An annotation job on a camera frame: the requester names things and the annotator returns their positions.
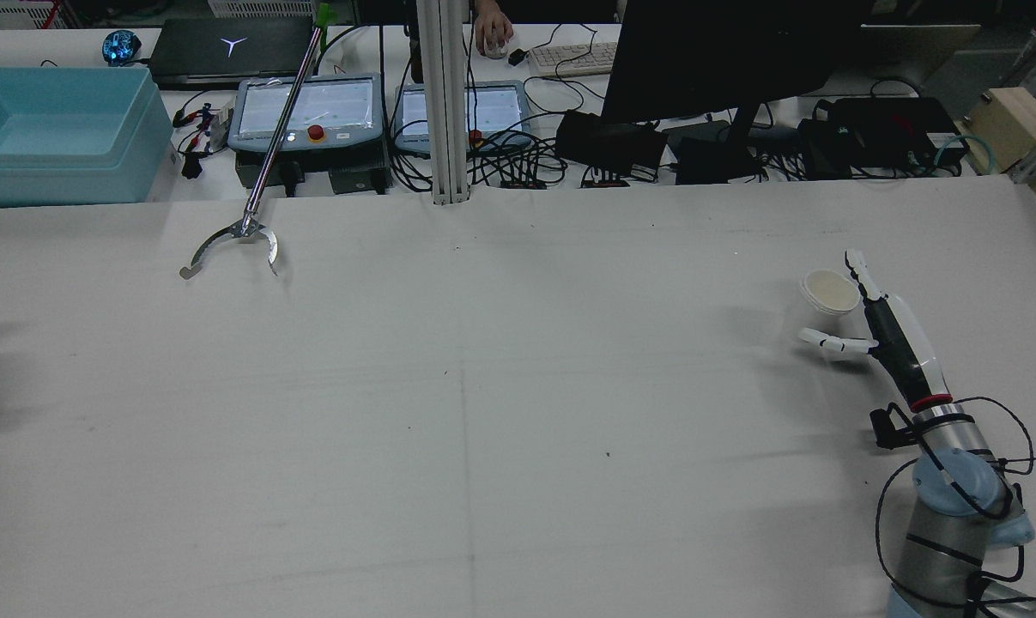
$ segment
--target keyboard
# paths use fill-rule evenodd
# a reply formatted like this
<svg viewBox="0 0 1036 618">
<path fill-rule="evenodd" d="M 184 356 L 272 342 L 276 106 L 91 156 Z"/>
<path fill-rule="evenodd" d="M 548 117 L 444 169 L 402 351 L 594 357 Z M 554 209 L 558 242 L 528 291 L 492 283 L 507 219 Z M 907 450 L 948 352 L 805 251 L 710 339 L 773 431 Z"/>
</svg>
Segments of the keyboard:
<svg viewBox="0 0 1036 618">
<path fill-rule="evenodd" d="M 575 78 L 578 75 L 608 75 L 613 69 L 615 42 L 579 43 L 533 48 L 528 56 L 533 69 L 543 78 Z"/>
</svg>

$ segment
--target light blue joint cover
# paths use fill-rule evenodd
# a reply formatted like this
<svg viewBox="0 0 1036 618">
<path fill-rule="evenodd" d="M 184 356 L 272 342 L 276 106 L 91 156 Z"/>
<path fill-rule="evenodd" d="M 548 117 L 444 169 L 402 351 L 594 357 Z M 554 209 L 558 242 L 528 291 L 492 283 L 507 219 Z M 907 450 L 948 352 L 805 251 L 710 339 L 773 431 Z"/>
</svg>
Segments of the light blue joint cover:
<svg viewBox="0 0 1036 618">
<path fill-rule="evenodd" d="M 1029 520 L 1029 513 L 1023 512 L 1020 517 L 996 525 L 995 529 L 991 530 L 987 548 L 992 550 L 1016 548 L 1028 543 L 1035 537 L 1036 529 L 1033 528 L 1033 523 Z"/>
<path fill-rule="evenodd" d="M 891 587 L 891 594 L 888 595 L 888 618 L 922 618 L 922 615 L 906 602 L 906 599 L 898 595 L 895 587 Z"/>
<path fill-rule="evenodd" d="M 979 508 L 987 509 L 996 500 L 1001 481 L 991 465 L 963 449 L 934 450 L 941 465 L 957 484 L 972 496 Z M 942 516 L 974 516 L 976 509 L 946 480 L 928 454 L 922 453 L 914 465 L 914 489 L 922 502 Z"/>
</svg>

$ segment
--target laptop logo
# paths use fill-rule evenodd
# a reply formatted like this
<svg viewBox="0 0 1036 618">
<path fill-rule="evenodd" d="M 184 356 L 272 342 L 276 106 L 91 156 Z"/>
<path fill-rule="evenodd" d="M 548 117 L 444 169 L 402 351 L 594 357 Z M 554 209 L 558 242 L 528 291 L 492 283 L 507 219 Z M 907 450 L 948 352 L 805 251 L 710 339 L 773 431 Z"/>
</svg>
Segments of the laptop logo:
<svg viewBox="0 0 1036 618">
<path fill-rule="evenodd" d="M 235 51 L 236 43 L 243 42 L 243 40 L 247 40 L 247 36 L 243 36 L 243 38 L 239 38 L 238 40 L 228 40 L 226 38 L 221 38 L 221 40 L 228 43 L 228 58 L 231 58 L 232 52 Z"/>
</svg>

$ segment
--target desk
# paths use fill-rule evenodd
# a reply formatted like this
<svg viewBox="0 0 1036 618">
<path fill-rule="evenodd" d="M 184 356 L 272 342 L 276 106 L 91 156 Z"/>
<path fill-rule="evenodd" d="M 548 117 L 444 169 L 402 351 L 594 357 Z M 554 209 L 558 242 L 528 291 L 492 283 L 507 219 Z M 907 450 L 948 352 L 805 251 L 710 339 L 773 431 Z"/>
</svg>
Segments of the desk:
<svg viewBox="0 0 1036 618">
<path fill-rule="evenodd" d="M 274 199 L 282 277 L 226 243 L 179 278 L 238 210 L 0 210 L 0 616 L 882 616 L 895 394 L 775 339 L 847 246 L 1036 442 L 1004 176 Z"/>
<path fill-rule="evenodd" d="M 552 25 L 542 24 L 519 24 L 517 27 L 517 37 L 511 42 L 511 48 L 531 48 L 541 42 L 547 42 L 552 35 Z M 346 30 L 345 27 L 329 28 L 329 36 Z M 615 40 L 620 33 L 618 24 L 598 24 L 595 40 Z M 61 66 L 103 66 L 100 47 L 102 40 L 113 30 L 51 30 L 36 32 L 19 32 L 10 34 L 8 31 L 0 31 L 0 66 L 38 66 L 44 59 L 51 59 Z M 136 28 L 134 32 L 140 36 L 143 42 L 142 55 L 149 58 L 157 41 L 157 28 Z M 396 95 L 399 88 L 399 79 L 403 76 L 403 68 L 408 58 L 408 40 L 403 35 L 401 27 L 386 27 L 384 35 L 384 73 L 385 90 L 387 90 L 388 110 L 393 109 L 396 102 Z M 563 25 L 553 36 L 555 43 L 577 43 L 588 42 L 589 32 L 579 25 Z M 380 66 L 379 37 L 377 28 L 362 28 L 362 30 L 350 33 L 338 46 L 330 48 L 318 72 L 330 75 L 336 72 L 336 66 L 345 70 L 356 71 L 377 71 Z M 527 63 L 510 66 L 506 60 L 483 58 L 479 54 L 473 54 L 471 59 L 471 69 L 474 78 L 480 82 L 489 81 L 524 81 L 529 78 L 530 67 Z M 604 93 L 608 85 L 608 76 L 588 76 L 588 78 L 577 78 L 585 83 L 597 93 Z M 549 83 L 545 81 L 533 81 L 528 83 L 528 95 L 534 101 L 543 105 L 547 109 L 565 110 L 579 104 L 578 95 L 572 89 L 559 85 L 559 83 Z M 181 105 L 195 93 L 184 93 L 183 91 L 163 91 L 163 100 L 168 109 L 168 113 L 181 107 Z M 223 105 L 231 100 L 233 91 L 215 91 L 199 98 L 197 104 L 203 101 L 212 102 L 214 106 Z M 801 118 L 809 115 L 815 98 L 785 98 L 781 101 L 772 102 L 770 108 L 775 114 L 778 124 L 796 126 Z M 600 113 L 601 101 L 589 93 L 584 94 L 581 111 L 587 113 Z M 559 117 L 536 118 L 533 120 L 534 130 L 543 137 L 555 136 L 556 127 L 559 124 Z M 188 128 L 180 128 L 175 133 L 175 144 L 188 134 Z M 234 172 L 234 158 L 231 152 L 220 153 L 217 156 L 203 160 L 204 173 L 199 179 L 188 180 L 179 175 L 180 161 L 170 164 L 165 161 L 155 186 L 148 197 L 148 201 L 192 201 L 210 199 L 247 199 L 248 192 L 239 183 Z M 568 172 L 568 178 L 560 184 L 562 187 L 576 188 L 579 186 L 581 176 L 585 166 L 576 165 Z M 672 184 L 673 175 L 664 173 L 660 177 L 660 183 Z M 394 193 L 404 193 L 405 188 L 396 184 Z M 267 196 L 284 196 L 283 188 L 270 187 Z M 329 182 L 321 173 L 309 175 L 306 183 L 297 187 L 297 196 L 321 197 L 330 196 Z"/>
</svg>

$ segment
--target light blue plastic bin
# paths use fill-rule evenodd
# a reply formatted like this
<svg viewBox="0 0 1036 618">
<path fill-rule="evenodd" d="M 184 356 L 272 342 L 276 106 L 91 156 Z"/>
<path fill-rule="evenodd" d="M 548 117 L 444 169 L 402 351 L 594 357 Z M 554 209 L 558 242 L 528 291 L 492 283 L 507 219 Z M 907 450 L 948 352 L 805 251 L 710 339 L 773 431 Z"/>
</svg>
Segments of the light blue plastic bin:
<svg viewBox="0 0 1036 618">
<path fill-rule="evenodd" d="M 0 68 L 0 207 L 144 201 L 173 128 L 140 68 Z"/>
</svg>

